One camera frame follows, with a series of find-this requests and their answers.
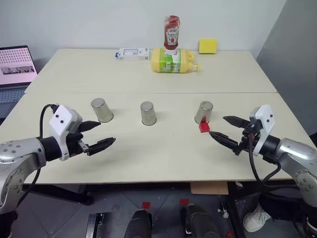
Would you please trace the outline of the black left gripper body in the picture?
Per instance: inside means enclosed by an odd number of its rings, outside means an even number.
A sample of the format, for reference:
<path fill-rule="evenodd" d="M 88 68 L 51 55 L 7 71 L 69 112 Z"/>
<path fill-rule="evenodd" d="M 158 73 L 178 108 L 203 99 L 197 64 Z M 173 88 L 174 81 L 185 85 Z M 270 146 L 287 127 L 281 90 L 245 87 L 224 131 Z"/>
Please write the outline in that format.
<path fill-rule="evenodd" d="M 82 142 L 83 134 L 80 132 L 69 133 L 66 137 L 66 145 L 70 157 L 79 154 L 89 154 L 88 144 Z"/>

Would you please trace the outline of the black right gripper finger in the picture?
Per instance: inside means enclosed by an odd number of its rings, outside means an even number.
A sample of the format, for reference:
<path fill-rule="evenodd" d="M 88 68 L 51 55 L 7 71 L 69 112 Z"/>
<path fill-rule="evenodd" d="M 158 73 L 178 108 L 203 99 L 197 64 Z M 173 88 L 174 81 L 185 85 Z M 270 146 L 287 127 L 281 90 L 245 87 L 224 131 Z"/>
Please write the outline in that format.
<path fill-rule="evenodd" d="M 209 135 L 219 144 L 231 149 L 235 150 L 238 148 L 238 142 L 230 139 L 227 135 L 222 134 L 216 131 L 210 131 Z"/>
<path fill-rule="evenodd" d="M 223 119 L 237 128 L 247 128 L 250 122 L 236 116 L 224 116 Z"/>

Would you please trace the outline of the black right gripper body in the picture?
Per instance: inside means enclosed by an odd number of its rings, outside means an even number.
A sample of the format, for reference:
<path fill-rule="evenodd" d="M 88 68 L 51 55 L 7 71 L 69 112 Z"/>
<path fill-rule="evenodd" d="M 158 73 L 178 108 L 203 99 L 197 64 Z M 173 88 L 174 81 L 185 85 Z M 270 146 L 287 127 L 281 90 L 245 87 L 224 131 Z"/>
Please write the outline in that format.
<path fill-rule="evenodd" d="M 254 140 L 260 132 L 259 124 L 241 124 L 240 128 L 243 128 L 242 138 L 237 148 L 233 150 L 235 155 L 239 155 L 242 151 L 253 152 Z"/>

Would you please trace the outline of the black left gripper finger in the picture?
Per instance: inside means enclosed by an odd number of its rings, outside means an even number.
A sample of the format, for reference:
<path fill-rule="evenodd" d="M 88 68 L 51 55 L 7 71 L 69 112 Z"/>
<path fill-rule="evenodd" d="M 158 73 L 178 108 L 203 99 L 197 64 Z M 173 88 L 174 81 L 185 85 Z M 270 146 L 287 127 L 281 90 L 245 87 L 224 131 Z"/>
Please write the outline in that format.
<path fill-rule="evenodd" d="M 101 125 L 101 123 L 97 121 L 84 121 L 79 125 L 79 132 L 89 131 L 99 125 Z"/>
<path fill-rule="evenodd" d="M 116 141 L 116 138 L 109 137 L 103 140 L 98 141 L 96 144 L 88 146 L 87 155 L 92 156 L 94 154 L 97 154 L 108 147 L 110 147 L 114 142 Z"/>

